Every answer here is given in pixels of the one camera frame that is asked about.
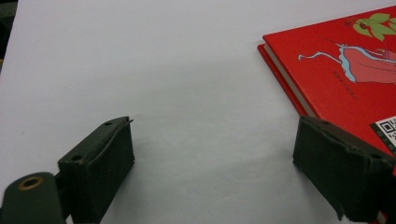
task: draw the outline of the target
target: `black plastic part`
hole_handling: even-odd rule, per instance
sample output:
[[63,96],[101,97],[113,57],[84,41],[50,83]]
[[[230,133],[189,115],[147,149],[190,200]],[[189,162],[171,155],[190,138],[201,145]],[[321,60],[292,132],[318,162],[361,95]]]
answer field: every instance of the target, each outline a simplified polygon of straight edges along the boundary
[[49,173],[22,177],[6,189],[1,224],[64,224],[55,178]]
[[371,222],[395,160],[358,137],[312,117],[300,117],[294,163],[317,187],[339,218]]
[[99,223],[134,165],[130,122],[123,117],[102,124],[58,161],[58,183],[69,193],[61,198],[73,204],[75,223]]

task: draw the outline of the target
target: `book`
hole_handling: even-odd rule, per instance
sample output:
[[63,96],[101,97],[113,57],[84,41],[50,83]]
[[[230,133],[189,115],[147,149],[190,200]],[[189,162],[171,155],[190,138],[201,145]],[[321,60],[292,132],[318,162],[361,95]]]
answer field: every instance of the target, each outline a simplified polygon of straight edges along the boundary
[[300,115],[396,156],[396,7],[263,36],[262,57]]

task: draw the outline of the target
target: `green leaf illustration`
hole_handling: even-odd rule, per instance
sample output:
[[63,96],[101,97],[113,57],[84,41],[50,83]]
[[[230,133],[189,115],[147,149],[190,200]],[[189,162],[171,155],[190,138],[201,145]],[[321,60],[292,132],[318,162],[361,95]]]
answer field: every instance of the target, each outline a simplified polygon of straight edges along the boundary
[[381,23],[384,21],[388,21],[389,20],[389,14],[385,14],[385,13],[375,13],[370,17],[370,20],[372,22],[376,22],[376,23]]
[[392,28],[394,31],[396,31],[396,24],[395,23],[389,23],[390,28]]
[[384,41],[384,35],[383,34],[381,34],[381,33],[379,33],[378,31],[376,31],[376,30],[372,30],[372,33],[373,33],[373,36],[375,37],[375,38],[377,38],[377,39],[379,39],[380,41]]
[[355,29],[361,35],[372,36],[367,29],[362,29],[359,23],[353,24],[353,29]]
[[373,23],[370,25],[372,28],[372,32],[376,31],[379,32],[382,35],[396,35],[396,32],[382,24],[379,23]]

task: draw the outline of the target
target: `screw hole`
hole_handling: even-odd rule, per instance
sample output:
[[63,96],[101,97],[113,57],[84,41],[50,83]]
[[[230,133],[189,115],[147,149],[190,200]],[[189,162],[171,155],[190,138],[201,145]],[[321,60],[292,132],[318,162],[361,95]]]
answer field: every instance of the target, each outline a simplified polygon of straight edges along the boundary
[[377,154],[371,154],[370,155],[372,158],[374,158],[374,159],[382,159],[382,157],[380,156],[380,155],[377,155]]
[[20,190],[34,189],[35,187],[39,186],[43,181],[44,181],[43,177],[33,176],[33,177],[23,180],[18,185],[18,189],[20,189]]
[[77,156],[74,156],[74,157],[72,158],[72,161],[79,161],[79,160],[81,160],[81,159],[82,159],[82,156],[77,155]]

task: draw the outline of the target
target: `table surface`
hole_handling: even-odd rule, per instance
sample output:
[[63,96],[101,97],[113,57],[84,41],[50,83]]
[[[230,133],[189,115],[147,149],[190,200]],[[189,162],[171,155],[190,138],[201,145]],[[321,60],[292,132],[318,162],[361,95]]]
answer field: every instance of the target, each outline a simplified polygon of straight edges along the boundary
[[0,75],[0,191],[56,174],[128,115],[135,166],[102,223],[339,223],[292,164],[298,115],[256,47],[393,4],[20,0]]

